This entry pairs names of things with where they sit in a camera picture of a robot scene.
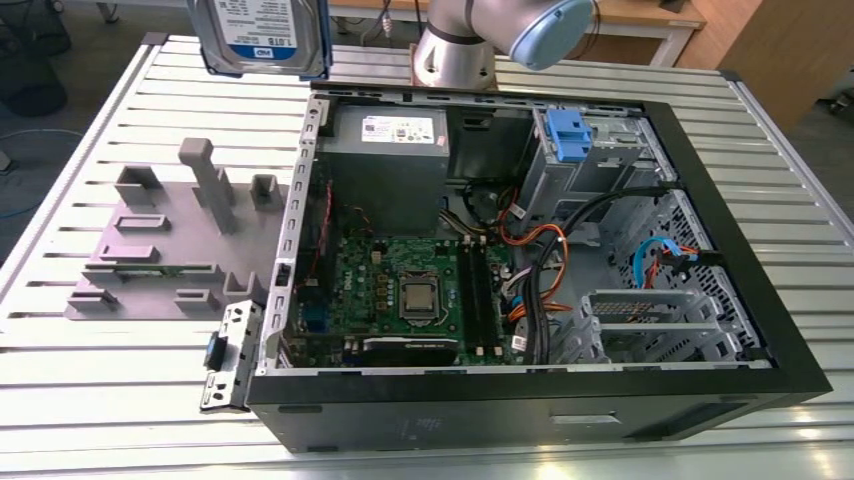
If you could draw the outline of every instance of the open computer tower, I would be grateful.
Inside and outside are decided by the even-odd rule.
[[[272,268],[201,409],[292,452],[672,440],[829,391],[664,104],[316,84]]]

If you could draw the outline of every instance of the hard drive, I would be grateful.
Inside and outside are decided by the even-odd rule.
[[[325,0],[186,0],[186,6],[208,72],[326,78]]]

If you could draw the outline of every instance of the white label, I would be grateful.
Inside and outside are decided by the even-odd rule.
[[[509,208],[509,213],[512,213],[516,216],[516,218],[521,220],[524,218],[524,214],[527,213],[524,211],[524,208],[516,205],[515,202],[509,204],[508,208]]]
[[[296,48],[290,0],[213,0],[228,45]],[[273,58],[270,48],[254,48],[257,58]]]
[[[524,352],[524,348],[528,345],[528,339],[520,337],[519,335],[512,336],[512,340],[509,342],[509,348],[512,348],[516,352]]]
[[[254,47],[253,51],[256,58],[272,58],[272,48]]]
[[[699,23],[696,22],[683,22],[679,20],[671,20],[669,25],[673,27],[691,27],[691,28],[699,27]]]
[[[432,119],[416,117],[364,117],[361,141],[374,143],[434,143]]]

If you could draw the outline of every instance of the black plastic clip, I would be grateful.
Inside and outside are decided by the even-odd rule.
[[[665,188],[667,190],[684,190],[684,185],[677,180],[672,182],[657,182],[657,186]]]
[[[716,250],[697,250],[696,253],[673,255],[671,252],[655,251],[657,263],[667,265],[673,273],[687,273],[691,267],[712,267],[723,265],[723,255]]]

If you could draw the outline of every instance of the wooden table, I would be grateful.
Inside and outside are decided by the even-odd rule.
[[[328,0],[333,16],[374,18],[382,0]],[[660,39],[649,61],[656,67],[672,67],[691,34],[705,25],[705,19],[687,2],[680,13],[657,7],[657,0],[597,0],[601,14],[601,35]],[[422,18],[426,18],[429,0],[418,0]],[[392,0],[393,20],[414,20],[414,0]]]

